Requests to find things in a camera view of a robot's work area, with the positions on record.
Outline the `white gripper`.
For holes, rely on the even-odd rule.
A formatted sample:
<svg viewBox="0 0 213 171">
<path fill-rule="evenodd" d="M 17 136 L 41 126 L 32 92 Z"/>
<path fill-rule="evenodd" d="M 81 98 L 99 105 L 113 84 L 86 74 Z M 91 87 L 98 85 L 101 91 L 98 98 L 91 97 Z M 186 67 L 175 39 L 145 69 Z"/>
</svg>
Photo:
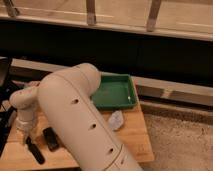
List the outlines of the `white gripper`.
<svg viewBox="0 0 213 171">
<path fill-rule="evenodd" d="M 16 129 L 24 132 L 22 135 L 22 145 L 26 144 L 27 139 L 30 137 L 29 133 L 36 128 L 36 121 L 21 121 L 16 120 Z"/>
</svg>

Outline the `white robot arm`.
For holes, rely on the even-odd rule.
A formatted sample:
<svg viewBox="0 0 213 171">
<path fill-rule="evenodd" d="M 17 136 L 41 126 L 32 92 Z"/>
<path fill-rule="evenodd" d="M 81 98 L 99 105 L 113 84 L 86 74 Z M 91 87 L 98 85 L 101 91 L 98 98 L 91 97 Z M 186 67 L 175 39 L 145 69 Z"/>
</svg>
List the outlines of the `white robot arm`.
<svg viewBox="0 0 213 171">
<path fill-rule="evenodd" d="M 58 70 L 37 86 L 14 92 L 17 128 L 28 133 L 40 108 L 82 171 L 143 171 L 90 100 L 101 74 L 89 63 Z"/>
</svg>

